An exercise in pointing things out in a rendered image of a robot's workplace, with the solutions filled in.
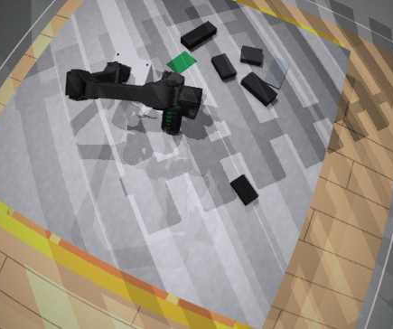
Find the dark grey switch panel with green rocker switches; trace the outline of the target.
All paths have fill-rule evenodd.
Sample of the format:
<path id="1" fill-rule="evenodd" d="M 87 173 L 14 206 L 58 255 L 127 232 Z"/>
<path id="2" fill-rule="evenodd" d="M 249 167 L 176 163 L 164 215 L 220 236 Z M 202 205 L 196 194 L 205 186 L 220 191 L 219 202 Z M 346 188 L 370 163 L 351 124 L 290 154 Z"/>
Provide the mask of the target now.
<path id="1" fill-rule="evenodd" d="M 169 135 L 175 135 L 179 132 L 182 122 L 180 116 L 182 107 L 178 106 L 178 110 L 166 110 L 163 113 L 161 129 Z"/>

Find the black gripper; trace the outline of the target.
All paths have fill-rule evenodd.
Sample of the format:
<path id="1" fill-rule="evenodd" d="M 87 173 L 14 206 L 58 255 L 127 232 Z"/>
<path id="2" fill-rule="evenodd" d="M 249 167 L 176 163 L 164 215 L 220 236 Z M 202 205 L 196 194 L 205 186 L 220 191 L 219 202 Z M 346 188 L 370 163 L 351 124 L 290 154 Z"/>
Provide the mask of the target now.
<path id="1" fill-rule="evenodd" d="M 194 108 L 194 107 L 189 107 L 189 106 L 184 106 L 184 105 L 179 105 L 178 106 L 182 107 L 180 116 L 182 117 L 188 117 L 191 119 L 195 119 L 197 116 L 197 113 L 199 111 L 199 108 Z"/>

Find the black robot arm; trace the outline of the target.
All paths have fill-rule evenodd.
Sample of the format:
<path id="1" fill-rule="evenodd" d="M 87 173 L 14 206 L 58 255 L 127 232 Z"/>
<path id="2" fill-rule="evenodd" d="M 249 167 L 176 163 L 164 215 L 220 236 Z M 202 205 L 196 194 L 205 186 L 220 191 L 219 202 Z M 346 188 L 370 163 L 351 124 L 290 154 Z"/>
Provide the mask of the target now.
<path id="1" fill-rule="evenodd" d="M 103 71 L 67 71 L 65 96 L 76 101 L 88 99 L 132 100 L 155 110 L 178 110 L 178 104 L 199 108 L 202 89 L 185 86 L 184 76 L 165 70 L 162 79 L 145 85 L 128 85 L 131 67 L 118 61 L 108 62 Z"/>

